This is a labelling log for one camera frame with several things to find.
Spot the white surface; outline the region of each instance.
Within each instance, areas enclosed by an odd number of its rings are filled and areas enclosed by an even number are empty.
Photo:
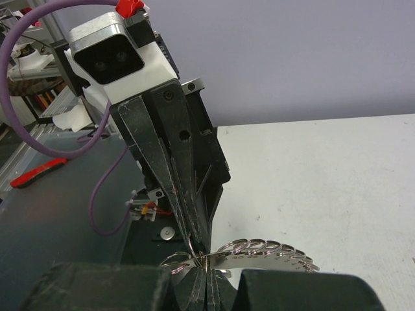
[[[61,130],[71,129],[75,133],[92,123],[82,102],[67,112],[54,115],[52,120]]]
[[[415,115],[219,128],[231,181],[212,250],[264,238],[415,310]]]

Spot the red tool handle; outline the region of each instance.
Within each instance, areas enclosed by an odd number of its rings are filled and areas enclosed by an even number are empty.
[[[33,170],[24,173],[22,176],[11,181],[10,186],[17,189],[26,188],[42,176],[64,166],[67,161],[68,160],[64,158],[53,159],[52,161],[40,165],[39,167],[36,167]]]

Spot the gray wall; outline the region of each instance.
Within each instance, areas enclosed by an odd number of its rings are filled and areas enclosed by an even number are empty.
[[[146,3],[216,125],[415,113],[414,0]]]

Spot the red clip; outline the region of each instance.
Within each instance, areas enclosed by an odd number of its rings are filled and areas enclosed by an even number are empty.
[[[144,8],[144,2],[140,0],[119,0],[115,10],[124,18],[133,16],[136,10]]]

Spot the camera lens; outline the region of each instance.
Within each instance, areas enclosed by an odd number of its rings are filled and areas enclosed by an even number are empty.
[[[125,52],[118,52],[117,55],[115,55],[115,58],[118,62],[123,63],[127,60],[127,53]]]
[[[104,62],[96,62],[94,68],[101,73],[106,70],[106,64]]]

